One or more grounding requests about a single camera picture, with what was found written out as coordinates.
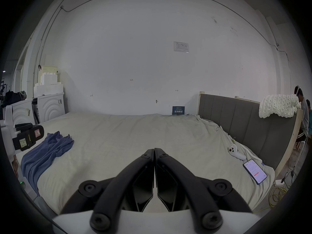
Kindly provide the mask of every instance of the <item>power strip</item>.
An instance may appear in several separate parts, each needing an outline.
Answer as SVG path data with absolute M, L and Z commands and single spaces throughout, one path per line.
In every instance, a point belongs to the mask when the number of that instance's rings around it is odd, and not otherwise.
M 275 185 L 275 187 L 283 186 L 283 185 L 285 185 L 285 182 L 282 183 L 281 179 L 277 179 L 277 180 L 275 180 L 274 185 Z

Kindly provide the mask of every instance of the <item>gray upholstered headboard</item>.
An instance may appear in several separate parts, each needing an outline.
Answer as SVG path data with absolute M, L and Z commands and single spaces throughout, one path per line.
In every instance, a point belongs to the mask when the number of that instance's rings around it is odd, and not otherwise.
M 259 117 L 259 105 L 252 101 L 201 94 L 198 114 L 222 126 L 232 138 L 249 147 L 265 165 L 275 170 L 295 134 L 297 117 L 272 114 L 262 119 Z

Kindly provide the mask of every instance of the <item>black bag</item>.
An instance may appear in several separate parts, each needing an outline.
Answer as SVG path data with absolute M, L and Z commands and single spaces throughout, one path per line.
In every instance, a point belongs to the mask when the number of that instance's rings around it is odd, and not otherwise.
M 4 101 L 2 102 L 2 107 L 6 107 L 7 105 L 11 105 L 13 103 L 19 102 L 21 100 L 25 100 L 27 98 L 25 91 L 21 91 L 18 93 L 14 93 L 13 91 L 8 91 L 5 94 Z

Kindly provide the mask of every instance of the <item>white knitted blanket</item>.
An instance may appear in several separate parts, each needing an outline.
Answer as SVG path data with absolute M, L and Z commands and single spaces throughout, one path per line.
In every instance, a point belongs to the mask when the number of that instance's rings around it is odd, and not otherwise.
M 294 95 L 270 95 L 263 98 L 259 107 L 259 117 L 266 118 L 271 114 L 290 118 L 301 108 L 298 97 Z

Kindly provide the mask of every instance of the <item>white bed sheet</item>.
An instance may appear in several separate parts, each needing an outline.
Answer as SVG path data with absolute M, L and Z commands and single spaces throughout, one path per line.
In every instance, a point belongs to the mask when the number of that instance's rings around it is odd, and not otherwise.
M 195 115 L 68 113 L 42 126 L 44 138 L 47 133 L 60 131 L 74 139 L 73 147 L 56 158 L 37 183 L 41 197 L 57 214 L 81 182 L 115 177 L 147 149 L 156 147 L 177 159 L 195 176 L 230 181 L 251 209 L 262 201 L 275 177 L 273 168 L 263 166 L 261 159 L 236 142 L 247 160 L 253 158 L 268 175 L 257 185 L 244 169 L 244 162 L 228 153 L 231 137 L 217 124 Z

